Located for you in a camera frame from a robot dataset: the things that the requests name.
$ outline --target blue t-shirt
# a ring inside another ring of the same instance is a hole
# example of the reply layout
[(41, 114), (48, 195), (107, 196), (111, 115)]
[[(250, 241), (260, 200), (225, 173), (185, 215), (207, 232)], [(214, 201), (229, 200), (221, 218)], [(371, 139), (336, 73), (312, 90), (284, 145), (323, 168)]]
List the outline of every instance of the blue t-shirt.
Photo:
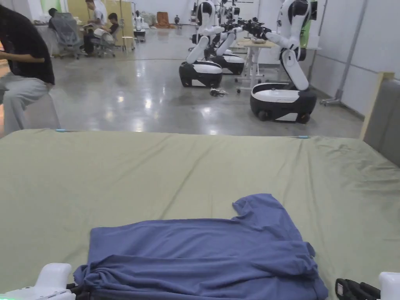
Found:
[(75, 281), (94, 295), (151, 300), (325, 300), (315, 251), (269, 194), (231, 220), (144, 221), (95, 228)]

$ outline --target gray pants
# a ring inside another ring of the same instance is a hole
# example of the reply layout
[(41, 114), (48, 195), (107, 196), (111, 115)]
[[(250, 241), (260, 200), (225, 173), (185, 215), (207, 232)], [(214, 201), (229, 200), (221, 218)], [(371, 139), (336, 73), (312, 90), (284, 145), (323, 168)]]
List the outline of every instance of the gray pants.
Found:
[(4, 135), (28, 129), (29, 124), (24, 115), (26, 106), (49, 91), (46, 83), (40, 79), (16, 76), (11, 72), (0, 78), (0, 90), (4, 105)]

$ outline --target metal pole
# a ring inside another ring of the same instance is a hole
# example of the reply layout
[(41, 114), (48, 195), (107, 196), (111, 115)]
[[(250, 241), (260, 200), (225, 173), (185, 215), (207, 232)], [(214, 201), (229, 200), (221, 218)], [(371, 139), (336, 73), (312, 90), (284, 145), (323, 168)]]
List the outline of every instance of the metal pole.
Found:
[[(124, 37), (125, 36), (125, 32), (124, 32), (125, 20), (124, 20), (124, 16), (122, 15), (122, 0), (120, 0), (120, 11), (121, 11), (121, 20), (122, 20), (122, 36)], [(127, 51), (124, 38), (122, 39), (122, 43), (123, 43), (122, 49), (125, 49)]]
[(354, 51), (356, 50), (358, 36), (360, 35), (362, 22), (364, 20), (365, 11), (367, 10), (368, 0), (364, 0), (361, 7), (360, 17), (358, 19), (356, 32), (354, 33), (353, 42), (350, 48), (349, 56), (347, 57), (346, 67), (343, 72), (342, 80), (340, 81), (340, 85), (338, 90), (336, 91), (336, 95), (334, 98), (331, 99), (324, 99), (321, 100), (320, 104), (327, 105), (327, 104), (341, 104), (342, 103), (342, 96), (343, 96), (343, 89), (344, 85), (346, 84), (347, 75), (350, 70), (351, 61), (353, 60)]
[[(324, 5), (324, 12), (322, 13), (322, 19), (321, 19), (321, 25), (320, 25), (320, 29), (318, 30), (318, 36), (321, 37), (321, 32), (322, 32), (322, 25), (324, 24), (324, 20), (325, 20), (325, 13), (326, 13), (326, 6), (328, 5), (328, 0), (325, 1), (325, 5)], [(314, 50), (314, 57), (312, 58), (312, 62), (310, 65), (310, 69), (308, 70), (308, 82), (311, 82), (312, 79), (312, 69), (314, 68), (314, 63), (315, 63), (315, 57), (317, 55), (317, 50)]]

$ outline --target person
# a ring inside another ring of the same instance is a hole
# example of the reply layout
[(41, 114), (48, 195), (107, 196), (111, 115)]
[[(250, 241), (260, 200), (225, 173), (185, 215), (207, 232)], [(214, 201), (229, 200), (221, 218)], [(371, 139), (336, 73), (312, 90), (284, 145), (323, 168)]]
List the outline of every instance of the person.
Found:
[[(109, 34), (113, 35), (114, 32), (117, 31), (119, 24), (118, 24), (118, 16), (115, 12), (111, 13), (108, 16), (108, 19), (111, 22), (111, 27), (110, 28), (106, 28), (104, 26), (101, 27), (101, 29), (105, 30), (106, 32), (108, 32)], [(94, 51), (94, 45), (92, 43), (92, 39), (97, 38), (94, 36), (93, 32), (89, 32), (88, 34), (85, 34), (83, 36), (83, 41), (84, 41), (84, 51), (89, 54), (92, 55), (93, 51)]]
[(56, 28), (54, 27), (54, 24), (53, 24), (52, 20), (54, 18), (54, 15), (56, 14), (56, 12), (58, 12), (58, 10), (56, 10), (54, 7), (49, 9), (49, 15), (51, 16), (51, 18), (49, 20), (49, 28), (54, 30), (54, 31), (56, 31)]
[(0, 5), (0, 41), (10, 73), (0, 78), (4, 105), (4, 133), (29, 128), (24, 116), (27, 105), (39, 100), (54, 85), (50, 54), (31, 21)]
[(93, 10), (94, 17), (91, 20), (88, 20), (88, 24), (96, 24), (98, 26), (104, 26), (106, 24), (106, 18), (104, 17), (103, 12), (100, 7), (96, 7), (94, 0), (85, 0), (88, 9)]

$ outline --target white robot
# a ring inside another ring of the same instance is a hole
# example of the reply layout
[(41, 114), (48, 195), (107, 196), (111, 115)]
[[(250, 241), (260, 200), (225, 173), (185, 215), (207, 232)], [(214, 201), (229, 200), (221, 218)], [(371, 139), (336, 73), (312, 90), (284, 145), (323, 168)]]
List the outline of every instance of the white robot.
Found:
[(0, 299), (10, 300), (75, 300), (76, 295), (67, 289), (71, 274), (70, 264), (48, 264), (44, 266), (34, 286), (0, 294)]
[(197, 18), (199, 29), (197, 45), (190, 52), (186, 61), (179, 67), (179, 76), (184, 87), (191, 87), (194, 80), (202, 86), (217, 88), (222, 80), (222, 68), (219, 64), (210, 61), (197, 61), (208, 46), (212, 44), (214, 36), (220, 34), (224, 29), (213, 26), (215, 16), (215, 5), (210, 0), (205, 0), (198, 6)]
[(219, 64), (225, 72), (229, 71), (231, 74), (240, 75), (243, 72), (245, 60), (229, 50), (236, 40), (236, 35), (243, 31), (243, 28), (238, 26), (240, 8), (235, 7), (235, 0), (232, 0), (230, 8), (226, 8), (227, 1), (222, 0), (219, 12), (220, 26), (225, 27), (225, 32), (221, 33), (216, 41), (213, 41), (220, 43), (220, 46), (210, 59)]
[(309, 20), (316, 20), (317, 2), (282, 0), (276, 33), (266, 33), (267, 39), (281, 47), (280, 61), (291, 83), (264, 83), (252, 89), (250, 105), (261, 120), (285, 120), (307, 123), (317, 96), (309, 89), (299, 61), (306, 57), (300, 47), (300, 34)]
[(138, 41), (145, 42), (146, 41), (146, 30), (143, 29), (144, 18), (140, 16), (139, 11), (135, 12), (135, 30), (133, 34)]

